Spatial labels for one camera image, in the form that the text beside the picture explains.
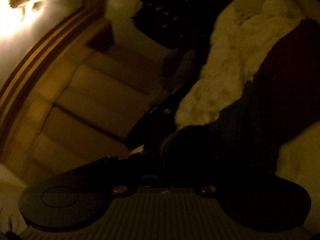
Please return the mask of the large dark garment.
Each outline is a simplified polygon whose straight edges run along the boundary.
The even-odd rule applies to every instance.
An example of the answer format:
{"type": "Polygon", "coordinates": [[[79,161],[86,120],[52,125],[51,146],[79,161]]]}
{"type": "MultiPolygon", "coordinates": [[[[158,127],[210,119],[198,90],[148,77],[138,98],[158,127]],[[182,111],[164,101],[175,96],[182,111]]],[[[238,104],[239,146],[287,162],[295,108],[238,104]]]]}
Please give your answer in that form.
{"type": "Polygon", "coordinates": [[[319,23],[305,19],[281,38],[239,100],[206,125],[173,131],[140,124],[142,154],[129,158],[143,186],[201,184],[275,174],[281,146],[319,120],[319,23]]]}

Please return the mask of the wooden wardrobe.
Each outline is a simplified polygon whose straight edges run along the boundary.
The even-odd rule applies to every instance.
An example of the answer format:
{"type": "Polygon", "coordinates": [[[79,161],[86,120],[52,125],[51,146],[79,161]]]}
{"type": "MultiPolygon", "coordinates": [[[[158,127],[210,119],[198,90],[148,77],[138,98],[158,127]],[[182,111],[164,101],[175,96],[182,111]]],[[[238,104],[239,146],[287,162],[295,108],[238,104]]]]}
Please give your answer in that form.
{"type": "Polygon", "coordinates": [[[118,44],[104,53],[85,46],[111,29],[106,21],[91,25],[27,96],[1,156],[25,182],[130,155],[125,141],[149,109],[159,64],[118,44]]]}

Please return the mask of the white patterned duvet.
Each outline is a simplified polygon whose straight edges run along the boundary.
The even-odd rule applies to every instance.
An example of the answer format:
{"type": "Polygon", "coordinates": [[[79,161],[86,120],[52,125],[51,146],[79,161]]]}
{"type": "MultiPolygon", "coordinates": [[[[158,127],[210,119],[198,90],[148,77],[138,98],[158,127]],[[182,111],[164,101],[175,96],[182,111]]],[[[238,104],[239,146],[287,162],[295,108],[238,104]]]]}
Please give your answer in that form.
{"type": "MultiPolygon", "coordinates": [[[[232,0],[216,20],[207,62],[168,103],[169,117],[149,114],[135,129],[169,123],[177,132],[216,121],[241,98],[272,47],[305,19],[319,23],[319,0],[232,0]]],[[[137,144],[145,150],[145,142],[137,138],[137,144]]],[[[319,120],[281,146],[274,175],[308,192],[311,210],[303,225],[319,233],[319,120]]]]}

